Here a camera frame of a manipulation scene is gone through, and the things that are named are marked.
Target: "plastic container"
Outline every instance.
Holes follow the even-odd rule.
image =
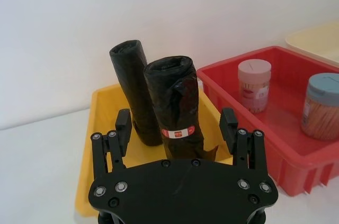
[[[262,112],[269,97],[271,64],[260,59],[243,61],[238,66],[241,104],[251,113]]]
[[[293,33],[286,43],[303,55],[339,67],[339,21]]]
[[[339,74],[320,73],[308,82],[302,130],[319,140],[339,139]]]
[[[97,217],[98,212],[88,202],[88,192],[93,182],[92,145],[90,136],[94,132],[107,133],[114,129],[115,120],[120,109],[128,108],[127,99],[120,85],[109,86],[94,92],[92,96],[91,112],[87,127],[86,143],[83,153],[81,172],[76,194],[75,209],[81,217]],[[216,161],[232,164],[219,129],[220,113],[207,98],[203,91],[199,91],[199,122],[204,135],[204,148],[210,150],[219,145]],[[164,146],[148,147],[138,138],[134,128],[127,147],[123,162],[127,167],[133,167],[159,159],[165,159]],[[112,168],[110,157],[107,156],[109,170]]]
[[[252,114],[240,104],[238,64],[263,59],[272,65],[269,102],[264,112]],[[303,133],[300,120],[309,78],[318,73],[338,73],[339,68],[281,47],[268,47],[198,70],[204,92],[221,110],[235,110],[239,126],[265,132],[267,167],[287,194],[310,193],[339,175],[339,142],[319,141]]]

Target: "blue lid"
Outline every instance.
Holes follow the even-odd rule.
[[[307,96],[327,106],[339,106],[339,74],[320,73],[309,78]]]

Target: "white table surface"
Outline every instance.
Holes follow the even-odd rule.
[[[0,131],[0,223],[97,223],[74,209],[88,110]],[[339,223],[339,178],[266,210],[267,224]]]

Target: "jar lid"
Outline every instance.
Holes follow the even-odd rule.
[[[339,74],[320,73],[311,76],[307,96],[323,105],[339,106]]]
[[[271,79],[271,67],[265,60],[246,60],[238,65],[238,78],[247,84],[263,84]]]

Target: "yellow plastic bin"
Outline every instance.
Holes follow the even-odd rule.
[[[94,92],[92,96],[90,119],[88,121],[87,136],[81,173],[75,201],[75,209],[81,217],[97,217],[95,211],[88,202],[88,192],[93,182],[92,144],[90,136],[94,132],[106,134],[114,129],[115,120],[120,109],[128,108],[128,102],[120,85],[109,86]],[[219,145],[216,161],[232,164],[232,157],[228,152],[226,143],[222,139],[219,129],[220,113],[207,98],[202,90],[199,90],[199,122],[204,135],[204,148],[210,150]],[[127,147],[126,157],[123,162],[127,168],[165,159],[164,147],[145,146],[138,138],[134,129]],[[107,157],[111,169],[110,157]]]
[[[339,67],[339,21],[293,33],[286,43],[294,51]]]

